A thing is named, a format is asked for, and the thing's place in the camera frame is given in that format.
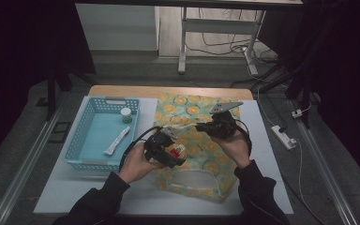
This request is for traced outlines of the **white desk frame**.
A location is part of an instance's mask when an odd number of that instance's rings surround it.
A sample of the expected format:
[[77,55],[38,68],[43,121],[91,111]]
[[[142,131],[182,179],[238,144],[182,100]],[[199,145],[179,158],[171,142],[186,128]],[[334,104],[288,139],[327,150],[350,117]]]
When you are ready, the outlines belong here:
[[181,13],[181,43],[178,61],[178,73],[184,74],[186,72],[186,37],[187,33],[201,33],[201,34],[231,34],[231,35],[247,35],[250,37],[249,43],[246,47],[241,48],[241,52],[247,61],[247,69],[250,75],[257,75],[258,69],[252,59],[252,52],[254,44],[259,35],[263,18],[265,16],[264,10],[256,11],[256,18],[253,21],[222,20],[222,19],[203,19],[203,18],[189,18],[188,8],[183,7]]

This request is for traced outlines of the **white table mat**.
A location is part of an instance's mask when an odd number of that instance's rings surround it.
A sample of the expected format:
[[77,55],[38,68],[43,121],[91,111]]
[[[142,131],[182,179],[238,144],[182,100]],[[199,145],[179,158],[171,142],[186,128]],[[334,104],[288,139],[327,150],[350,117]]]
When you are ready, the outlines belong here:
[[[252,141],[251,157],[266,177],[277,181],[274,190],[277,205],[286,214],[291,206],[278,164],[269,142],[259,107],[254,100],[245,100],[240,106],[241,120],[247,124]],[[76,170],[64,161],[61,153],[52,169],[50,178],[43,189],[34,211],[41,214],[66,213],[90,188],[101,188],[108,174]],[[153,174],[130,185],[125,192],[120,211],[127,216],[233,216],[242,211],[237,188],[234,187],[223,202],[190,198],[160,190]]]

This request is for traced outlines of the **white cabinet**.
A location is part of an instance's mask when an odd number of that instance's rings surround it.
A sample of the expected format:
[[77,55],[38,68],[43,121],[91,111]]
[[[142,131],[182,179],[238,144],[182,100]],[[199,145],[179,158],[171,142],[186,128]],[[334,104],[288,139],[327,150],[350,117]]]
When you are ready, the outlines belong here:
[[158,50],[159,7],[76,4],[76,9],[91,50]]

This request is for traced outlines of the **black metal stand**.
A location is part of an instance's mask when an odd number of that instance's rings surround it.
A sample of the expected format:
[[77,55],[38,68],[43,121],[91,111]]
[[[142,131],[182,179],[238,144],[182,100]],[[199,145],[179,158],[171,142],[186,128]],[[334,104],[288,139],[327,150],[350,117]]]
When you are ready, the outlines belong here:
[[72,81],[69,75],[75,75],[81,80],[91,85],[97,85],[98,82],[90,77],[90,74],[95,74],[96,69],[93,60],[90,59],[87,62],[81,62],[79,65],[70,64],[69,62],[55,62],[50,67],[48,72],[47,84],[48,84],[48,114],[47,121],[53,118],[56,112],[56,89],[58,85],[61,91],[70,92],[73,88]]
[[303,113],[301,121],[309,125],[308,109],[312,93],[312,76],[318,51],[325,39],[325,0],[267,0],[245,6],[260,10],[262,19],[258,32],[263,42],[279,51],[275,65],[256,81],[251,89],[266,93],[289,83],[285,91],[288,99],[300,98]]

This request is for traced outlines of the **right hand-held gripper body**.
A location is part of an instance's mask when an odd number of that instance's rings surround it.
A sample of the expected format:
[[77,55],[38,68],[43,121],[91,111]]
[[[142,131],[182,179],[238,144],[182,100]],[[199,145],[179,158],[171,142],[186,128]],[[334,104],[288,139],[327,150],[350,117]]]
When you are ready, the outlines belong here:
[[213,119],[213,129],[209,135],[216,138],[231,137],[237,130],[237,125],[230,110],[241,105],[242,102],[217,103],[210,112]]

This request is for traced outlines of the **white power strip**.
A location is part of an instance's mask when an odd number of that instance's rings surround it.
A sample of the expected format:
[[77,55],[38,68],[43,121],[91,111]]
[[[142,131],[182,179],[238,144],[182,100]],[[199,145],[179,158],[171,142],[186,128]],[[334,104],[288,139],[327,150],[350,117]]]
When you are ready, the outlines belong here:
[[272,132],[275,134],[275,136],[281,141],[283,146],[287,150],[294,149],[297,144],[297,140],[294,138],[290,138],[286,133],[283,127],[280,126],[272,126],[271,127]]

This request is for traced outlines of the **person's left hand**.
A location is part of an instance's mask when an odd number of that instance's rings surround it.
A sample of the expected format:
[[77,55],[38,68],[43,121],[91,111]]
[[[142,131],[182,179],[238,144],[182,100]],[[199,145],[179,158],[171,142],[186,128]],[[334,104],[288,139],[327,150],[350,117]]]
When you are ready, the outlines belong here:
[[151,171],[163,169],[159,162],[150,162],[145,158],[144,146],[137,143],[127,154],[124,165],[119,172],[119,177],[127,184],[144,178]]

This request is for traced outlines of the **small jar with white lid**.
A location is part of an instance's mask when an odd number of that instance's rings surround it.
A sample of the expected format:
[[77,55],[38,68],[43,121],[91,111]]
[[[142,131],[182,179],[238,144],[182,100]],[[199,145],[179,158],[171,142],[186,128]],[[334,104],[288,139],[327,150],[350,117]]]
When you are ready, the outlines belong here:
[[122,122],[125,124],[129,124],[132,121],[131,118],[131,109],[130,108],[123,108],[121,110],[122,115]]

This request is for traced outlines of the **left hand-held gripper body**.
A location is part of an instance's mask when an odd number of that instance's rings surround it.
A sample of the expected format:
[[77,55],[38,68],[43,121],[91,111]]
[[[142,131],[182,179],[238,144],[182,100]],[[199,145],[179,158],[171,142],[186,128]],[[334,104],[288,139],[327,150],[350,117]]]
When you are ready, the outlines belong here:
[[181,159],[168,153],[166,149],[177,140],[173,127],[158,127],[157,132],[144,143],[147,158],[159,163],[180,163]]

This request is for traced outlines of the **white tube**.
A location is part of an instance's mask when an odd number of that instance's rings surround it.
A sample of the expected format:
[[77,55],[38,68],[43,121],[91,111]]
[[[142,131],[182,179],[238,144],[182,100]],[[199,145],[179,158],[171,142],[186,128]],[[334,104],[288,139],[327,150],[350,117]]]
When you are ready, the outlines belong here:
[[128,135],[130,131],[130,127],[126,127],[121,131],[121,133],[115,138],[115,140],[110,144],[110,146],[104,151],[106,155],[111,156],[119,143],[124,140],[124,138]]

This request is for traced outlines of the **small orange snack packet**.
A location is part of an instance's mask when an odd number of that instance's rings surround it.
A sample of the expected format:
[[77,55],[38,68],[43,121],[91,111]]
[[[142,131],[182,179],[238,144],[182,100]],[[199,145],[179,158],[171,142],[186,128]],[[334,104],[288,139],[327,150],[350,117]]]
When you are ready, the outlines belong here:
[[187,155],[187,149],[185,147],[184,151],[176,151],[176,150],[169,150],[169,154],[173,157],[173,158],[184,158],[187,159],[188,155]]

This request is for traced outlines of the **person's right hand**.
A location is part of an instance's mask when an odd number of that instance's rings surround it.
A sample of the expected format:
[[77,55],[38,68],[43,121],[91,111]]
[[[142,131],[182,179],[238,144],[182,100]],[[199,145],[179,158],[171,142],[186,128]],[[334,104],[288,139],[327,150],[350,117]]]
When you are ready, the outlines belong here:
[[226,139],[212,137],[212,141],[221,147],[223,152],[234,161],[239,170],[246,168],[250,164],[249,147],[245,136],[240,131],[236,131]]

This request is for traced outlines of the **black floor plate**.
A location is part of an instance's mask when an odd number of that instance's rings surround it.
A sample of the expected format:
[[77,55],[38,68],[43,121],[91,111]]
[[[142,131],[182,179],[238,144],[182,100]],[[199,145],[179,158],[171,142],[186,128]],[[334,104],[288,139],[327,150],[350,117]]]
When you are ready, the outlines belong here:
[[49,143],[64,143],[71,128],[70,122],[57,122],[51,132]]

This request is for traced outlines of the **small white adapter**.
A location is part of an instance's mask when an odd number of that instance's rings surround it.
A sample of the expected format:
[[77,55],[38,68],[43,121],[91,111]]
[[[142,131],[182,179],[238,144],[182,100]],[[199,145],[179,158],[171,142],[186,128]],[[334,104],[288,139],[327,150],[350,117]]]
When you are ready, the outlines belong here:
[[293,118],[299,118],[299,117],[307,114],[308,111],[310,110],[310,108],[311,108],[311,104],[308,104],[307,108],[304,109],[304,110],[302,110],[302,109],[295,110],[295,111],[292,112],[292,117]]

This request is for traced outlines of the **blue plastic basket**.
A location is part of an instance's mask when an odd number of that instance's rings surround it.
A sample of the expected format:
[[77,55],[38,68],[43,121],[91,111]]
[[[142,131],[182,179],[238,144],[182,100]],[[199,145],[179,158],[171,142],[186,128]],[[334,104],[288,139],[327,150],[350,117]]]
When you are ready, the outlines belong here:
[[[122,122],[121,110],[131,109],[132,121]],[[137,98],[85,97],[63,146],[64,161],[75,169],[118,171],[121,158],[134,140],[140,101]],[[111,156],[104,151],[123,129],[130,131]]]

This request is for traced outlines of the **orange print fabric bag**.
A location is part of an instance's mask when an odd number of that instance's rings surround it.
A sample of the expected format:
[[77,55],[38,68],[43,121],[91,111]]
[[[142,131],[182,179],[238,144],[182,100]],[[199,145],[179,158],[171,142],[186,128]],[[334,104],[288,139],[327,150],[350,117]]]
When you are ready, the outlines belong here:
[[211,110],[217,103],[230,102],[229,97],[185,96],[164,93],[157,99],[154,124],[177,128],[175,143],[187,149],[181,166],[155,171],[157,187],[191,198],[221,203],[237,181],[235,163],[196,123],[212,120]]

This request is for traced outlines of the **aluminium floor rail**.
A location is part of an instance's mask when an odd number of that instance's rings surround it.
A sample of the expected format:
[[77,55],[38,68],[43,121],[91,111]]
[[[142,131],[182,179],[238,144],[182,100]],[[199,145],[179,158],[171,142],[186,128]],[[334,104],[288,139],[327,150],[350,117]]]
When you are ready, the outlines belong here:
[[[316,170],[321,176],[323,183],[326,186],[326,189],[331,197],[332,203],[337,209],[337,213],[342,220],[344,225],[358,225],[357,219],[351,209],[346,197],[341,190],[338,182],[335,179],[328,163],[326,162],[319,145],[317,144],[315,138],[313,137],[311,131],[306,128],[304,123],[296,118],[293,119],[293,122],[299,129],[301,134],[303,144],[306,146],[306,149],[309,151],[312,160],[315,163]],[[298,172],[298,193],[301,200],[301,203],[307,208],[309,213],[318,220],[321,225],[328,225],[328,222],[322,220],[317,215],[317,211],[312,210],[308,203],[305,200],[305,195],[303,194],[302,189],[302,175],[303,175],[303,166],[305,163],[303,162],[303,153],[304,147],[299,145],[300,149],[300,162],[299,162],[299,172]]]
[[16,171],[13,179],[11,180],[5,194],[0,201],[0,225],[5,225],[16,202],[19,199],[20,194],[31,174],[34,170],[36,163],[42,150],[44,149],[50,134],[53,131],[58,118],[63,111],[63,104],[60,104],[56,112],[52,114],[51,119],[46,122],[39,132],[36,141],[33,143],[32,148],[25,156],[25,160],[22,162],[20,169]]

